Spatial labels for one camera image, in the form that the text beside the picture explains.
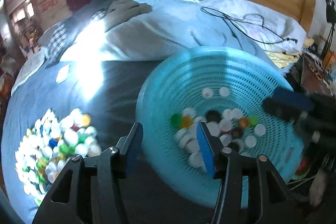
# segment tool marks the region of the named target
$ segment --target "black lamp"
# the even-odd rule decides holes
[[[335,31],[336,23],[336,11],[335,11],[335,2],[333,0],[325,0],[327,7],[325,9],[325,15],[327,17],[327,22],[331,23],[331,29],[327,38],[327,41],[323,47],[321,58],[324,59],[328,50],[330,49],[331,43],[333,41],[333,35]]]

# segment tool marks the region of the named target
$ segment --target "window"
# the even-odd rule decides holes
[[[34,15],[34,9],[31,2],[27,5],[27,14],[29,17]]]
[[[16,9],[13,12],[13,20],[14,22],[18,22],[21,19],[24,19],[26,17],[26,13],[24,8]]]

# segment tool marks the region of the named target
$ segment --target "white card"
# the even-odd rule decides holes
[[[56,82],[57,83],[63,82],[68,77],[69,66],[70,65],[66,65],[65,67],[61,68],[58,71],[58,74],[57,74],[57,77],[56,77]]]

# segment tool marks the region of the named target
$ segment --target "dark gray bed sheet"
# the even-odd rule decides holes
[[[82,95],[74,74],[75,63],[69,63],[69,75],[64,82],[55,82],[59,69],[68,63],[61,62],[49,69],[45,69],[44,64],[9,101],[1,143],[2,169],[9,200],[26,223],[32,222],[38,208],[33,197],[24,193],[23,183],[15,171],[14,152],[26,129],[31,128],[48,108],[52,108],[58,118],[63,118],[79,107],[90,113],[92,125],[102,131],[97,137],[102,148],[115,145],[135,122],[140,88],[160,62],[103,62],[103,86],[91,100]],[[120,182],[130,223],[197,224],[206,223],[211,217],[212,210],[180,197],[164,184],[142,154],[138,156],[135,172]]]

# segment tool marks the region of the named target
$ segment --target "perforated basket wall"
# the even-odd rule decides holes
[[[258,116],[267,129],[253,149],[244,151],[253,157],[266,155],[288,182],[300,163],[303,144],[291,124],[266,114],[261,106],[279,85],[291,89],[268,64],[232,48],[196,47],[171,56],[149,75],[137,100],[136,118],[143,124],[142,147],[148,161],[182,196],[214,207],[219,181],[188,164],[189,155],[174,141],[177,129],[170,124],[170,117],[187,107],[194,108],[197,116],[211,109],[221,113],[227,108],[239,108],[244,116]],[[219,96],[223,86],[231,91],[227,98]],[[203,98],[204,88],[214,90],[211,99]],[[243,139],[250,134],[253,129],[246,129]],[[242,206],[246,206],[247,178],[243,181]]]

